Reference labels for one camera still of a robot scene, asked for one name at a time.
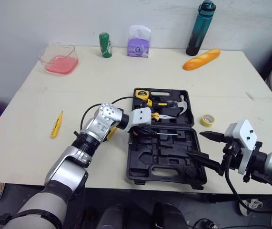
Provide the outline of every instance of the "yellow tape measure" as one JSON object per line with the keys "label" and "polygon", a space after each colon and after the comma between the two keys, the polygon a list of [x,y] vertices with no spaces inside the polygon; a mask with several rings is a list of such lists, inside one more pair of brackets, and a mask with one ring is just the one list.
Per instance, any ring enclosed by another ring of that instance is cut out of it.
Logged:
{"label": "yellow tape measure", "polygon": [[201,117],[201,124],[204,126],[211,126],[215,123],[215,118],[210,114],[205,114]]}
{"label": "yellow tape measure", "polygon": [[149,99],[150,92],[146,90],[136,90],[136,97],[147,101]]}

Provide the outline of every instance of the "black cable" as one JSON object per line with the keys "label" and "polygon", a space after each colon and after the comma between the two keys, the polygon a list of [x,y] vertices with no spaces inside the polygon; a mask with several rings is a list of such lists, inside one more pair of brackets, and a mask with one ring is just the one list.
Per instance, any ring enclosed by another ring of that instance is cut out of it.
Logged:
{"label": "black cable", "polygon": [[[135,97],[135,96],[126,96],[126,97],[122,97],[122,98],[119,98],[119,99],[113,101],[112,104],[114,104],[114,103],[116,103],[116,102],[118,102],[118,101],[120,101],[120,100],[123,100],[123,99],[138,99],[138,100],[141,100],[141,101],[143,102],[143,100],[142,100],[141,98],[138,98],[138,97]],[[83,117],[82,117],[82,119],[81,119],[81,125],[80,125],[80,129],[81,129],[81,130],[82,130],[82,128],[83,128],[83,122],[84,122],[85,115],[88,113],[88,111],[89,111],[90,109],[94,108],[95,106],[100,106],[100,105],[101,105],[101,104],[92,105],[91,107],[89,107],[89,108],[85,111],[85,113],[83,114]]]}
{"label": "black cable", "polygon": [[123,99],[138,99],[138,100],[141,100],[141,102],[144,102],[144,100],[142,100],[141,98],[138,98],[138,97],[135,97],[135,96],[126,96],[126,97],[122,97],[120,99],[117,99],[115,101],[112,102],[112,104],[120,101],[120,100],[123,100]]}
{"label": "black cable", "polygon": [[207,219],[207,218],[201,218],[201,219],[197,220],[197,221],[194,223],[194,225],[193,225],[192,229],[196,229],[197,224],[198,224],[200,221],[202,221],[202,220],[210,220],[210,219]]}
{"label": "black cable", "polygon": [[228,229],[228,228],[253,228],[253,227],[272,229],[271,227],[265,226],[265,225],[230,226],[230,227],[225,227],[225,228],[222,228],[222,229]]}
{"label": "black cable", "polygon": [[100,106],[100,105],[101,105],[101,104],[92,105],[91,107],[89,107],[89,108],[85,111],[85,113],[83,114],[83,117],[82,117],[82,119],[81,119],[81,130],[83,129],[83,122],[84,122],[84,118],[85,118],[85,115],[87,114],[87,112],[88,112],[90,109],[94,108],[95,106]]}
{"label": "black cable", "polygon": [[234,196],[237,198],[237,200],[239,201],[239,203],[244,207],[246,208],[247,210],[249,211],[253,211],[255,213],[266,213],[266,214],[271,214],[272,213],[272,210],[255,210],[255,209],[252,209],[250,207],[248,207],[247,205],[244,204],[244,202],[242,201],[242,199],[240,198],[239,194],[236,192],[235,188],[233,187],[231,181],[230,181],[230,178],[229,178],[229,170],[230,170],[230,163],[231,163],[231,160],[232,160],[232,155],[229,155],[229,157],[227,158],[227,164],[226,164],[226,168],[225,168],[225,178],[226,178],[226,181],[232,191],[232,193],[234,194]]}
{"label": "black cable", "polygon": [[[212,220],[207,219],[207,218],[201,218],[201,219],[197,220],[197,221],[194,223],[192,229],[197,229],[197,227],[196,227],[197,224],[198,224],[200,221],[202,221],[202,220],[212,221]],[[224,228],[221,227],[220,229],[229,229],[229,228],[252,228],[252,227],[260,227],[260,228],[270,228],[270,229],[272,229],[271,227],[265,226],[265,225],[229,226],[229,227],[224,227]]]}

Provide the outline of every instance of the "pink liquid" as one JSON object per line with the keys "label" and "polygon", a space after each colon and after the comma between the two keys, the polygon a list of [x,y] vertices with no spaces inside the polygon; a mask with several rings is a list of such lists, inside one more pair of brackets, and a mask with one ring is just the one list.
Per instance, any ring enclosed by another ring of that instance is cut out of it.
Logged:
{"label": "pink liquid", "polygon": [[78,64],[78,62],[79,59],[77,58],[56,56],[50,61],[49,64],[45,66],[45,69],[52,73],[69,74]]}

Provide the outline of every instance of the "yellow tape roll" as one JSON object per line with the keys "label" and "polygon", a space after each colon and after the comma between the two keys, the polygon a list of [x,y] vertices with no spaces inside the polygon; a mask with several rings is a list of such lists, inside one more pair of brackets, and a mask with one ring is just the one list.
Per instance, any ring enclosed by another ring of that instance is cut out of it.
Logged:
{"label": "yellow tape roll", "polygon": [[215,118],[210,114],[205,114],[201,117],[201,124],[204,126],[211,126],[215,123]]}

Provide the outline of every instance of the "tool case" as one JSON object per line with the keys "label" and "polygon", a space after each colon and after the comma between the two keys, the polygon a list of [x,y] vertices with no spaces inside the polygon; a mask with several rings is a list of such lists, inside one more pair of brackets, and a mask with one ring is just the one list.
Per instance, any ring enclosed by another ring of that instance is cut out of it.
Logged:
{"label": "tool case", "polygon": [[[204,166],[192,160],[188,152],[200,152],[196,131],[192,129],[194,118],[188,92],[185,90],[167,90],[135,88],[149,91],[152,102],[180,102],[180,95],[187,102],[187,110],[179,115],[179,107],[151,107],[152,113],[176,116],[176,119],[152,120],[151,128],[158,133],[178,135],[135,135],[130,133],[127,162],[127,177],[135,184],[145,185],[146,181],[168,181],[190,184],[193,189],[203,189],[207,182]],[[140,100],[133,100],[132,109],[143,107]]]}

